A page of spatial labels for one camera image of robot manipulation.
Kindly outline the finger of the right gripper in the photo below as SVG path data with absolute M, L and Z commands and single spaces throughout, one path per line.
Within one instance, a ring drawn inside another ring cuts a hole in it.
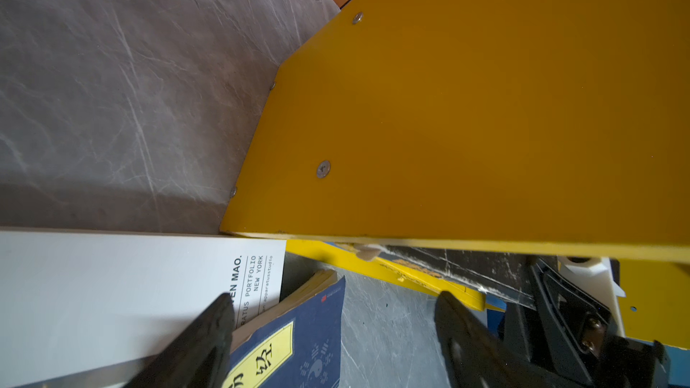
M 578 387 L 668 387 L 663 344 L 625 339 L 608 307 L 540 258 L 529 260 L 532 308 L 509 304 L 501 340 L 539 382 Z

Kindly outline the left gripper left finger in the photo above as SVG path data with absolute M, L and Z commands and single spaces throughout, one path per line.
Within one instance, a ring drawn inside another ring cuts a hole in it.
M 223 293 L 126 386 L 220 387 L 234 330 L 234 302 Z

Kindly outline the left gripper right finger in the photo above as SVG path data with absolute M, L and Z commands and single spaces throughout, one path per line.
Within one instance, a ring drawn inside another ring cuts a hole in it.
M 443 291 L 434 321 L 453 387 L 575 387 L 577 384 L 510 352 L 451 293 Z

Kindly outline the navy book bottom yellow label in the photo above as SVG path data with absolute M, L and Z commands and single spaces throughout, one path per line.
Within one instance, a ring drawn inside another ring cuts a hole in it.
M 224 387 L 337 387 L 345 278 L 321 269 L 233 332 Z

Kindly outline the yellow cartoon cover book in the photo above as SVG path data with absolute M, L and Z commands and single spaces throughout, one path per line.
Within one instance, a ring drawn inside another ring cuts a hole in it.
M 327 242 L 287 240 L 287 251 L 431 296 L 438 296 L 442 291 L 447 291 L 472 310 L 486 309 L 486 296 L 481 292 L 444 280 L 437 275 L 429 275 L 424 271 L 417 271 L 404 264 L 389 262 L 378 257 L 367 262 L 359 258 L 355 248 L 350 245 L 339 246 L 327 244 Z

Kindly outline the white brown patterned booklet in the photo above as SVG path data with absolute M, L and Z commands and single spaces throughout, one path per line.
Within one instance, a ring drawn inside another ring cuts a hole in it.
M 1 384 L 156 355 L 219 295 L 234 325 L 280 297 L 282 241 L 196 235 L 1 233 Z

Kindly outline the yellow pink blue bookshelf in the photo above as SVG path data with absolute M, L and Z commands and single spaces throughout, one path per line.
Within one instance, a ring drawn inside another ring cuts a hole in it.
M 689 0 L 352 0 L 280 66 L 233 235 L 608 257 L 689 344 Z

